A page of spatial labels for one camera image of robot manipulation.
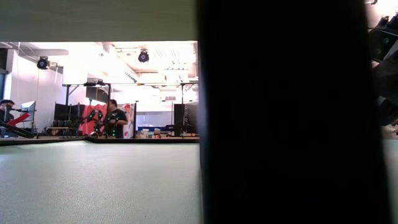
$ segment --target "ceiling beam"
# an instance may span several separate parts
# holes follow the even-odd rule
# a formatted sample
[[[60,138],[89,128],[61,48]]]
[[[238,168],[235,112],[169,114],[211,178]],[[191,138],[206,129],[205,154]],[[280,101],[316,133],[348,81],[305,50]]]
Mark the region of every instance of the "ceiling beam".
[[[64,49],[25,49],[21,47],[24,51],[25,56],[37,57],[37,56],[67,56],[69,55],[68,50]]]

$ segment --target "person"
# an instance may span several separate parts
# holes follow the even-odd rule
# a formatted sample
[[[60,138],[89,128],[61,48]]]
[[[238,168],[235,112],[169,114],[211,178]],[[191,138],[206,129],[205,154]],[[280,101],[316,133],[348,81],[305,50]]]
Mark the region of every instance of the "person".
[[[116,125],[116,138],[123,138],[123,126],[127,124],[127,117],[123,110],[118,109],[118,102],[110,100],[108,102],[109,111],[106,115],[107,133],[113,136],[113,127]]]
[[[7,107],[13,107],[15,103],[12,100],[0,100],[0,121],[8,123],[10,120],[14,119],[12,114],[8,114],[8,119],[4,120],[4,115],[6,114]]]

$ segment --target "black t-shirt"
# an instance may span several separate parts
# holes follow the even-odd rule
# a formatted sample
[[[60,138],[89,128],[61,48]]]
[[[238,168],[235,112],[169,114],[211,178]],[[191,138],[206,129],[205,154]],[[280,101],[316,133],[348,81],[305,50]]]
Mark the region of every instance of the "black t-shirt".
[[[116,130],[116,138],[123,138],[124,133],[123,133],[123,126],[124,125],[120,125],[118,124],[118,126],[116,127],[116,129],[114,129],[113,124],[108,124],[108,118],[110,119],[115,119],[117,118],[117,121],[123,120],[123,121],[127,121],[127,117],[126,114],[123,110],[120,109],[116,109],[112,112],[110,112],[109,114],[107,114],[106,116],[106,125],[108,126],[107,132],[109,136],[113,136],[113,130]]]
[[[6,112],[4,111],[4,110],[0,110],[0,121],[3,121],[3,122],[5,122],[5,123],[8,123],[10,120],[12,120],[12,119],[14,119],[14,116],[12,115],[12,114],[8,114],[8,119],[7,119],[7,121],[5,121],[4,120],[4,114],[5,114]]]

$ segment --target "gray table surface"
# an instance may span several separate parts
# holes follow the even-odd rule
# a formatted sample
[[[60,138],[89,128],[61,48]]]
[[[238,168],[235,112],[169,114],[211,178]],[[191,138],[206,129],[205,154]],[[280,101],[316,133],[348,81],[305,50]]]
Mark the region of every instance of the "gray table surface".
[[[0,147],[2,224],[200,223],[200,199],[198,144]]]
[[[398,224],[398,140],[384,140],[383,146],[389,181],[391,213],[393,223]]]

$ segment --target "camera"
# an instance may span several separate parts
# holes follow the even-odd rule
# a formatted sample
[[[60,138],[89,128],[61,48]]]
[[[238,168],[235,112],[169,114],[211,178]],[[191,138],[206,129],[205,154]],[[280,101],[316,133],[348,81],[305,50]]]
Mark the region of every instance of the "camera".
[[[146,49],[141,50],[141,53],[138,56],[138,61],[140,61],[140,62],[148,62],[149,61],[149,55],[148,55],[148,51]]]
[[[40,56],[39,61],[37,61],[37,68],[42,70],[47,70],[50,68],[49,58],[47,56]]]

